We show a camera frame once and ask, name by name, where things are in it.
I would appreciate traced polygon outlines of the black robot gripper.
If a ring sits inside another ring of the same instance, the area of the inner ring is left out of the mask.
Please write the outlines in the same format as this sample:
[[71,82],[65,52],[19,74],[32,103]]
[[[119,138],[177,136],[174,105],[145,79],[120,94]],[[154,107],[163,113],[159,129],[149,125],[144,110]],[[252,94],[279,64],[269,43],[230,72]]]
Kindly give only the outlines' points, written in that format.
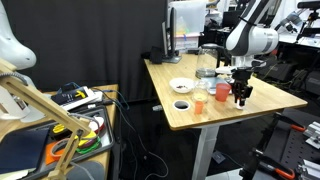
[[253,70],[251,68],[244,68],[244,67],[239,67],[237,68],[233,74],[232,78],[234,79],[234,82],[232,83],[233,86],[233,94],[234,94],[234,102],[237,103],[238,99],[240,98],[240,89],[239,85],[244,88],[244,98],[249,98],[253,87],[252,86],[247,86],[248,85],[248,80],[250,79],[251,75],[253,73]]

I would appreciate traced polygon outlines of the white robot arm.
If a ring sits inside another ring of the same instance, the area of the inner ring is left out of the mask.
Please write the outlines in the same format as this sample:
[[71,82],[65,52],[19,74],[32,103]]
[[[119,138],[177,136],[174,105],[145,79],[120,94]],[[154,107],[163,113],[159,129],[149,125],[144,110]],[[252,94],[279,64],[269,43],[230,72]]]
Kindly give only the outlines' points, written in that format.
[[278,44],[279,35],[276,30],[258,26],[274,1],[251,0],[226,40],[228,53],[239,62],[236,69],[232,70],[232,92],[239,106],[244,106],[251,95],[253,87],[248,85],[248,80],[253,68],[262,65],[254,56],[267,54]]

